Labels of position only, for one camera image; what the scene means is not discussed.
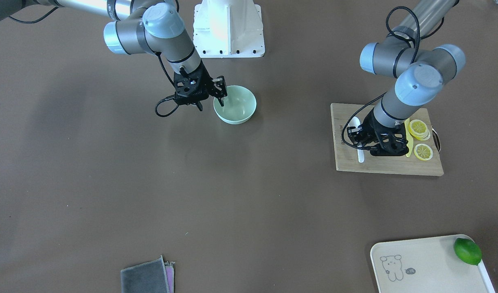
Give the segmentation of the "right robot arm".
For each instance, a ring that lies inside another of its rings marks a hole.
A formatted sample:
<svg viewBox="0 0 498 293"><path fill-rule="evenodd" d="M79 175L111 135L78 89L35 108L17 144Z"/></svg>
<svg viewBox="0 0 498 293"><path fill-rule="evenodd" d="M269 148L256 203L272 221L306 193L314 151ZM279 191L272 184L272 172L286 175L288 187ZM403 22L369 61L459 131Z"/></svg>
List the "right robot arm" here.
<svg viewBox="0 0 498 293"><path fill-rule="evenodd" d="M148 53L165 58L174 72L175 93L166 98L177 105L194 105L214 95L215 84L205 69L172 0L41 0L39 4L107 15L104 41L115 54Z"/></svg>

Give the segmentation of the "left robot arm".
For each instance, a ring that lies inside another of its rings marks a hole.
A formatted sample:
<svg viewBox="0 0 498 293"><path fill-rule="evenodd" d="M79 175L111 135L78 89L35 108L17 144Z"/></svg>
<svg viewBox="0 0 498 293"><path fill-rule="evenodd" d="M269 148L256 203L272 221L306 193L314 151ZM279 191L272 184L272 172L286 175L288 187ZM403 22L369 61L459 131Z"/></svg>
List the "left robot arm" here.
<svg viewBox="0 0 498 293"><path fill-rule="evenodd" d="M429 103L465 66L461 48L443 44L433 50L420 48L421 41L436 32L457 0L421 0L407 17L391 28L381 43L367 44L359 58L361 68L375 75L396 79L394 86L378 97L378 103L358 127L346 134L353 148L372 156L402 156L410 151L404 122Z"/></svg>

